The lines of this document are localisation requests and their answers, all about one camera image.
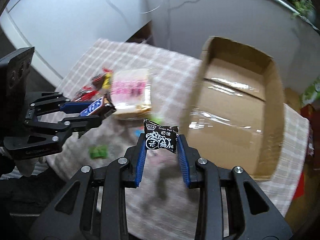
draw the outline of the red object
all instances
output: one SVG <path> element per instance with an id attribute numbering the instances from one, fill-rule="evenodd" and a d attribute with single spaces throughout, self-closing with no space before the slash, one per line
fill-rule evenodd
<path id="1" fill-rule="evenodd" d="M 301 197 L 303 194 L 304 194 L 304 175 L 303 175 L 303 172 L 302 172 L 301 176 L 300 176 L 300 180 L 298 182 L 296 193 L 294 193 L 292 199 L 296 199 L 298 197 Z"/>
<path id="2" fill-rule="evenodd" d="M 310 125 L 313 130 L 313 168 L 320 169 L 320 111 L 313 112 Z"/>
<path id="3" fill-rule="evenodd" d="M 103 70 L 103 72 L 105 72 L 105 73 L 112 72 L 112 70 L 107 69 L 107 68 L 105 68 L 105 67 L 103 67 L 102 70 Z"/>
<path id="4" fill-rule="evenodd" d="M 312 107 L 312 105 L 308 104 L 305 107 L 300 109 L 300 114 L 304 117 L 307 118 L 309 121 L 312 118 L 312 114 L 314 112 L 314 109 Z"/>
<path id="5" fill-rule="evenodd" d="M 90 101 L 98 92 L 96 90 L 90 91 L 89 93 L 85 93 L 80 98 L 76 99 L 75 102 L 83 102 L 83 101 Z"/>

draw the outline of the snack package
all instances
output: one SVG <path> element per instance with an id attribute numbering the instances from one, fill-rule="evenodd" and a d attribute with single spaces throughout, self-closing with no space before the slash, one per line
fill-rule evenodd
<path id="1" fill-rule="evenodd" d="M 103 89 L 103 90 L 109 90 L 111 88 L 111 77 L 112 77 L 112 70 L 103 68 L 103 73 L 98 74 L 91 78 L 91 84 L 95 87 L 97 91 Z"/>
<path id="2" fill-rule="evenodd" d="M 84 86 L 76 93 L 75 97 L 72 101 L 75 102 L 83 102 L 83 101 L 90 101 L 97 95 L 98 91 L 96 91 L 93 87 Z"/>
<path id="3" fill-rule="evenodd" d="M 147 69 L 119 71 L 113 74 L 111 99 L 118 119 L 143 119 L 151 113 L 151 85 Z"/>
<path id="4" fill-rule="evenodd" d="M 100 98 L 104 94 L 110 94 L 110 88 L 112 84 L 112 70 L 103 68 L 102 71 L 103 73 L 92 77 L 91 83 L 81 88 L 75 94 L 75 97 L 72 101 L 91 101 Z"/>
<path id="5" fill-rule="evenodd" d="M 154 114 L 148 114 L 146 115 L 148 117 L 149 120 L 151 120 L 152 122 L 155 122 L 155 123 L 158 123 L 161 125 L 162 123 L 162 118 L 160 117 L 157 117 L 156 115 Z M 139 126 L 136 128 L 136 130 L 134 131 L 134 134 L 136 137 L 139 138 L 140 134 L 144 133 L 144 127 L 143 125 L 142 126 Z"/>
<path id="6" fill-rule="evenodd" d="M 178 126 L 161 126 L 148 119 L 143 120 L 143 125 L 147 149 L 156 150 L 164 148 L 172 153 L 176 153 L 179 135 Z"/>
<path id="7" fill-rule="evenodd" d="M 80 112 L 79 116 L 99 115 L 107 118 L 116 111 L 114 105 L 110 102 L 107 95 L 103 95 Z"/>

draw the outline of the black bracket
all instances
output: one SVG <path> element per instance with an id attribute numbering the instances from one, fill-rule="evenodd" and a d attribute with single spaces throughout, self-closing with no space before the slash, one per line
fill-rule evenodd
<path id="1" fill-rule="evenodd" d="M 70 102 L 61 92 L 27 94 L 20 116 L 3 139 L 3 146 L 14 160 L 25 160 L 59 153 L 73 132 L 85 132 L 101 125 L 98 115 L 66 117 L 58 123 L 41 122 L 38 116 L 63 111 L 79 113 L 92 102 Z"/>
<path id="2" fill-rule="evenodd" d="M 188 187 L 200 188 L 196 240 L 290 239 L 292 232 L 284 217 L 241 167 L 217 167 L 189 147 L 184 135 L 178 144 L 178 155 L 184 154 L 189 166 Z M 223 237 L 221 187 L 228 205 L 227 237 Z"/>
<path id="3" fill-rule="evenodd" d="M 83 166 L 63 187 L 32 225 L 29 237 L 52 239 L 119 239 L 129 240 L 125 187 L 136 188 L 136 167 L 144 134 L 138 143 L 127 149 L 124 157 L 108 166 L 92 169 Z M 99 187 L 103 186 L 101 223 L 96 219 Z"/>

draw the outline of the cardboard box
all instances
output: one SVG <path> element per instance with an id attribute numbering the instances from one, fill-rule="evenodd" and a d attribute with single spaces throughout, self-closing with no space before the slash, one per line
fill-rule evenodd
<path id="1" fill-rule="evenodd" d="M 214 37 L 202 53 L 182 132 L 189 146 L 217 166 L 242 166 L 255 180 L 273 174 L 284 132 L 284 93 L 272 58 L 257 49 Z"/>
<path id="2" fill-rule="evenodd" d="M 291 88 L 285 88 L 284 89 L 284 97 L 285 97 L 285 103 L 290 106 L 294 111 L 297 113 L 300 113 L 301 104 L 300 104 L 300 98 L 299 94 L 292 90 Z"/>

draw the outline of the white wall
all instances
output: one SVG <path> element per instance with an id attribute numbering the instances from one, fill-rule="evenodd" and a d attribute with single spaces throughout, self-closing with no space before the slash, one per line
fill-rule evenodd
<path id="1" fill-rule="evenodd" d="M 16 48 L 36 47 L 33 66 L 57 86 L 98 38 L 126 41 L 143 27 L 145 10 L 143 0 L 10 0 L 0 24 Z"/>
<path id="2" fill-rule="evenodd" d="M 155 8 L 162 0 L 148 0 Z M 200 56 L 209 36 L 252 45 L 274 57 L 284 87 L 302 93 L 320 74 L 320 36 L 272 0 L 169 0 L 151 14 L 155 44 Z"/>

